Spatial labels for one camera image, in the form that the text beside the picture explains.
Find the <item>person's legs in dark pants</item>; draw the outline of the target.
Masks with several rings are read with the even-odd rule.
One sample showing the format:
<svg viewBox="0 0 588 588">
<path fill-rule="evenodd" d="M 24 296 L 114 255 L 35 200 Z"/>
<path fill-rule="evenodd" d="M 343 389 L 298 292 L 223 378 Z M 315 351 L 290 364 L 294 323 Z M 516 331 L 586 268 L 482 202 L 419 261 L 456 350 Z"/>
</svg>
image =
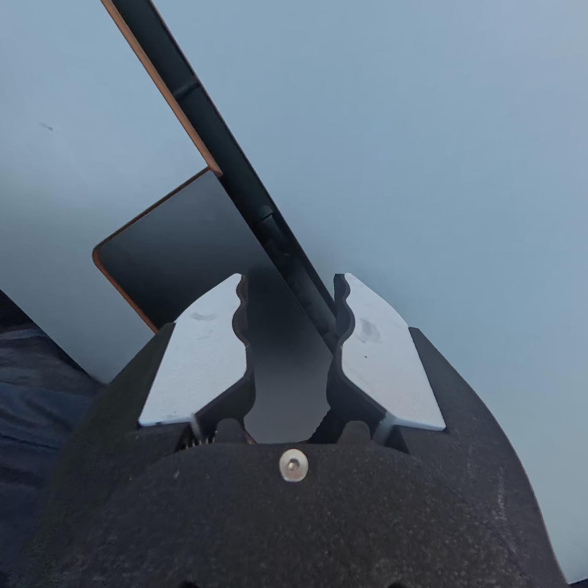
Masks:
<svg viewBox="0 0 588 588">
<path fill-rule="evenodd" d="M 101 389 L 1 292 L 1 583 L 36 527 L 63 444 Z"/>
</svg>

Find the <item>dark grey panel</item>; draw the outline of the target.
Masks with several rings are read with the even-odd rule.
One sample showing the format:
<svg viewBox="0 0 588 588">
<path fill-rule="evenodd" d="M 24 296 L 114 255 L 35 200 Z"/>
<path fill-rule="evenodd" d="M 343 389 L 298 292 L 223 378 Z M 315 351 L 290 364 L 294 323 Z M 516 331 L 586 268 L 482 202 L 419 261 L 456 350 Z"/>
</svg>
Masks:
<svg viewBox="0 0 588 588">
<path fill-rule="evenodd" d="M 234 273 L 247 276 L 261 443 L 309 440 L 327 414 L 332 354 L 220 181 L 202 170 L 97 245 L 95 265 L 154 331 Z"/>
</svg>

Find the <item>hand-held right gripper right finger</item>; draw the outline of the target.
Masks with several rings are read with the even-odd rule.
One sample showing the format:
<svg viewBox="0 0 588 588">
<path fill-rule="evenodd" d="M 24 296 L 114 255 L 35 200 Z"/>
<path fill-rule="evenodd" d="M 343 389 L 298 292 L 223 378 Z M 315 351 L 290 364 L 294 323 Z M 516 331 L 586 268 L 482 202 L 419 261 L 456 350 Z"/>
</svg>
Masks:
<svg viewBox="0 0 588 588">
<path fill-rule="evenodd" d="M 334 276 L 336 343 L 326 398 L 344 423 L 364 422 L 373 440 L 396 426 L 444 431 L 445 420 L 408 324 L 351 273 Z"/>
</svg>

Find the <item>grey desk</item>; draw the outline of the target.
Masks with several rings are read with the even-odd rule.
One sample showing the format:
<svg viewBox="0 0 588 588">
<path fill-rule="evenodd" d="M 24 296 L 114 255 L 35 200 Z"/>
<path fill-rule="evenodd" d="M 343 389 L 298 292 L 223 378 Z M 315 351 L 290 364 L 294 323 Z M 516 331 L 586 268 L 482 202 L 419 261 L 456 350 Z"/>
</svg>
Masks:
<svg viewBox="0 0 588 588">
<path fill-rule="evenodd" d="M 587 577 L 587 1 L 155 1 L 329 288 L 418 327 Z"/>
</svg>

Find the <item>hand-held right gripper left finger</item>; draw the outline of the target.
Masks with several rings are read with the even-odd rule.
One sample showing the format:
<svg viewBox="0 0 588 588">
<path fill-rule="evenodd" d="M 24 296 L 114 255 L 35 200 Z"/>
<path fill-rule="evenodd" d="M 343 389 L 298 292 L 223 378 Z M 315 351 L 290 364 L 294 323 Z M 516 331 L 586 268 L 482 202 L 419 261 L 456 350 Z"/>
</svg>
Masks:
<svg viewBox="0 0 588 588">
<path fill-rule="evenodd" d="M 256 397 L 247 286 L 247 277 L 234 273 L 173 322 L 141 426 L 188 423 L 193 432 L 215 432 L 224 419 L 244 422 Z"/>
</svg>

